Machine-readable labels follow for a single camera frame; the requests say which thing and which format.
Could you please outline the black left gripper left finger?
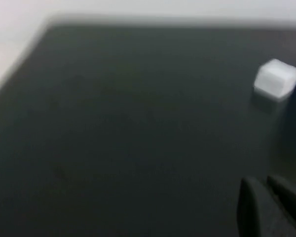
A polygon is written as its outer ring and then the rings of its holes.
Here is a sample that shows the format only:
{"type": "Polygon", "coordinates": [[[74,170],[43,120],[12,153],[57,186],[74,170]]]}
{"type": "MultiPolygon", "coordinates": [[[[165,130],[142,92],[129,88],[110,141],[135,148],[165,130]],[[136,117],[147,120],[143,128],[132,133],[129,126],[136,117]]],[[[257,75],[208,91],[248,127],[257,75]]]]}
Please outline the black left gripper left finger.
{"type": "Polygon", "coordinates": [[[296,223],[265,181],[244,177],[237,204],[240,237],[296,237],[296,223]]]}

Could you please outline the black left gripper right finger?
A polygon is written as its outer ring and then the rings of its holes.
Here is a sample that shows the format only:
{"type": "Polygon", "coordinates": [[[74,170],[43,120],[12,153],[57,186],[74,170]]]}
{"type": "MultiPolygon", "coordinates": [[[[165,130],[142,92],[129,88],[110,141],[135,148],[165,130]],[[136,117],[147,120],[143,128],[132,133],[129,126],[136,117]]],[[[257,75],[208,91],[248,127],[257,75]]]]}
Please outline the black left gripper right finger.
{"type": "Polygon", "coordinates": [[[278,175],[268,176],[267,184],[277,196],[289,217],[296,223],[296,184],[278,175]]]}

